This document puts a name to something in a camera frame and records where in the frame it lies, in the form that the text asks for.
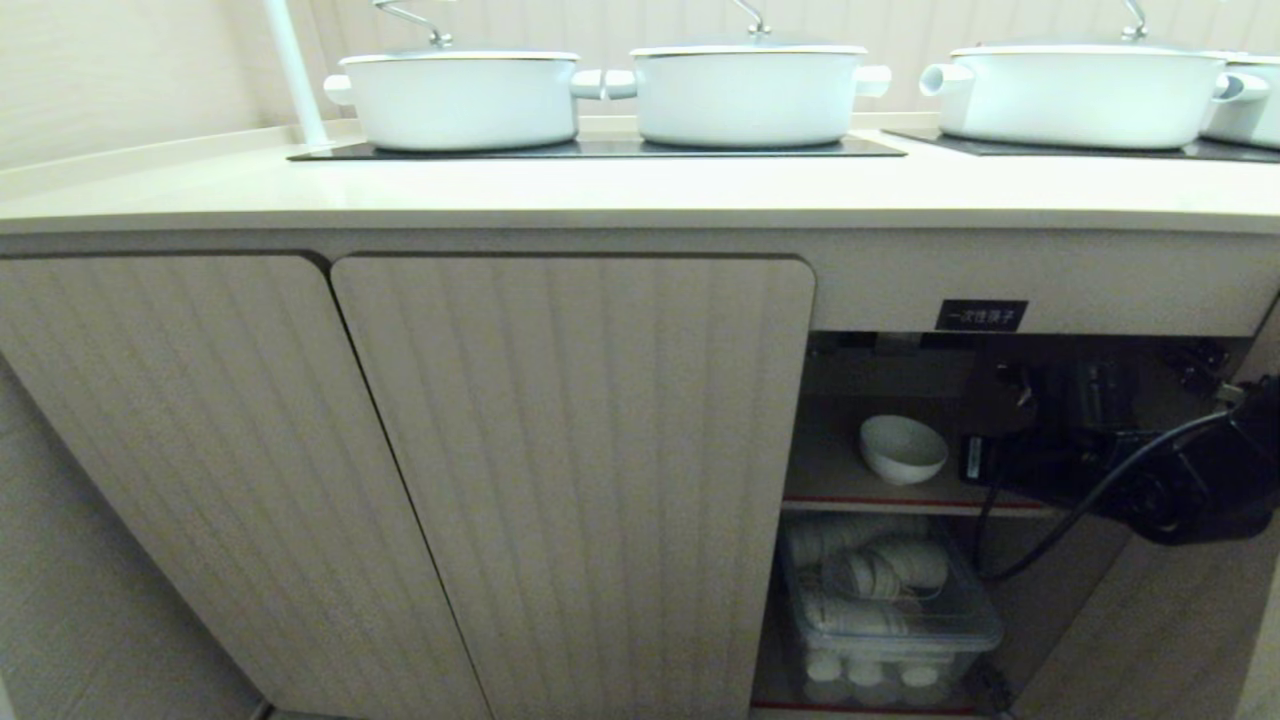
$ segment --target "wall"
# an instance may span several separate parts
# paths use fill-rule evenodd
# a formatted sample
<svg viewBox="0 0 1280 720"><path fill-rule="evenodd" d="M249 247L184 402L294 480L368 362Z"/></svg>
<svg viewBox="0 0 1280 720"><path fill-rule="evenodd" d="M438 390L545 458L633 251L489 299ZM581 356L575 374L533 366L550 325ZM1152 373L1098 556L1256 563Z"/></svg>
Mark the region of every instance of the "wall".
<svg viewBox="0 0 1280 720"><path fill-rule="evenodd" d="M266 124L242 5L4 0L0 169Z"/></svg>
<svg viewBox="0 0 1280 720"><path fill-rule="evenodd" d="M3 361L0 676L22 720L247 720L260 702Z"/></svg>
<svg viewBox="0 0 1280 720"><path fill-rule="evenodd" d="M887 63L897 82L860 110L933 110L915 79L956 47L979 41L1046 35L1102 33L1132 24L1121 0L755 0L777 35L851 42ZM529 46L579 53L584 67L631 67L637 46L699 36L742 36L749 18L730 0L461 0L408 1L458 44ZM425 45L425 32L372 10L361 0L294 3L319 33L329 70L347 55ZM1280 3L1275 0L1143 0L1153 36L1192 46L1280 51ZM585 114L634 113L631 101L582 102Z"/></svg>

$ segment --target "black cooktop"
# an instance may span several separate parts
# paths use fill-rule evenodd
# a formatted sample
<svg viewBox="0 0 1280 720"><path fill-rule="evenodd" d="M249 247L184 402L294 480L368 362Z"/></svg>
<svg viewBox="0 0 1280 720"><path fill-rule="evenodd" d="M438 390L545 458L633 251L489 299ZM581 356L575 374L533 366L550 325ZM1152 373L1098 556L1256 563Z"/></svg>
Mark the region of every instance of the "black cooktop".
<svg viewBox="0 0 1280 720"><path fill-rule="evenodd" d="M315 150L294 155L289 160L548 160L559 158L901 158L906 155L878 142L858 137L845 137L840 142L805 147L753 147L733 150L723 147L680 147L646 142L636 136L579 136L577 140L541 147L516 150L484 150L468 152L404 152L380 150L367 142L329 150Z"/></svg>
<svg viewBox="0 0 1280 720"><path fill-rule="evenodd" d="M1213 140L1197 140L1179 150L1108 150L1101 147L1065 147L1060 145L1021 145L1015 142L988 142L945 135L937 129L890 129L890 135L922 140L929 145L959 150L969 155L1075 155L1092 158L1160 158L1171 160L1228 160L1236 163L1280 163L1280 151L1231 145Z"/></svg>

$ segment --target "black label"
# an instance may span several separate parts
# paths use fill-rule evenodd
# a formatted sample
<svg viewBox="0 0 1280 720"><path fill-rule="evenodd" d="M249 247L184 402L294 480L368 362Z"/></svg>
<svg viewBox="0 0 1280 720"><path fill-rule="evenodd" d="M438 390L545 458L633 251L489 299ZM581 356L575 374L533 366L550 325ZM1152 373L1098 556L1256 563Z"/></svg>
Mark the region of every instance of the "black label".
<svg viewBox="0 0 1280 720"><path fill-rule="evenodd" d="M943 300L934 329L966 333L1015 333L1027 314L1025 300Z"/></svg>

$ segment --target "lid handle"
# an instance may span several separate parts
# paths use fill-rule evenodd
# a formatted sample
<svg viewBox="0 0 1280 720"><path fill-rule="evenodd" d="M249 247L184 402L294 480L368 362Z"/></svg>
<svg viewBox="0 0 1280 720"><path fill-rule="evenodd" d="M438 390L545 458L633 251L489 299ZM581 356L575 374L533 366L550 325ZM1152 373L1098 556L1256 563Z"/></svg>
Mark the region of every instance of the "lid handle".
<svg viewBox="0 0 1280 720"><path fill-rule="evenodd" d="M746 14L751 15L751 19L755 20L750 24L750 27L746 28L748 32L750 32L754 36L769 35L771 32L773 32L773 28L764 24L764 15L762 15L759 10L748 5L744 0L733 0L733 4L746 10Z"/></svg>
<svg viewBox="0 0 1280 720"><path fill-rule="evenodd" d="M440 27L436 26L435 23L433 23L431 20L429 20L429 19L421 17L421 15L415 15L413 13L410 13L408 10L403 10L401 8L393 8L392 6L392 3L402 3L402 1L403 0L372 0L372 4L374 4L374 8L378 8L379 10L381 10L384 13L396 15L397 18L401 18L402 20L408 20L411 23L417 23L417 24L425 27L426 29L431 31L431 45L434 45L435 47L444 49L444 47L448 47L449 45L453 45L453 36L449 35L449 33L447 33L447 32L443 32L440 29Z"/></svg>
<svg viewBox="0 0 1280 720"><path fill-rule="evenodd" d="M1121 37L1130 42L1138 42L1151 35L1151 31L1147 29L1147 13L1142 12L1142 5L1138 4L1138 0L1124 0L1124 6L1129 8L1138 24L1124 28Z"/></svg>

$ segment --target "white bowl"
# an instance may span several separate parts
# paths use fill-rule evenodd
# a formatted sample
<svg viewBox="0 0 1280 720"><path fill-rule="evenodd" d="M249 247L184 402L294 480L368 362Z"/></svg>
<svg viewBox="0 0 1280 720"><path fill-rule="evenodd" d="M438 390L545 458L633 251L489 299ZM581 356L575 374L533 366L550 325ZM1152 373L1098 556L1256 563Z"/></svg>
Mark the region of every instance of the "white bowl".
<svg viewBox="0 0 1280 720"><path fill-rule="evenodd" d="M858 434L867 465L893 486L923 483L947 461L947 441L910 418L876 415Z"/></svg>

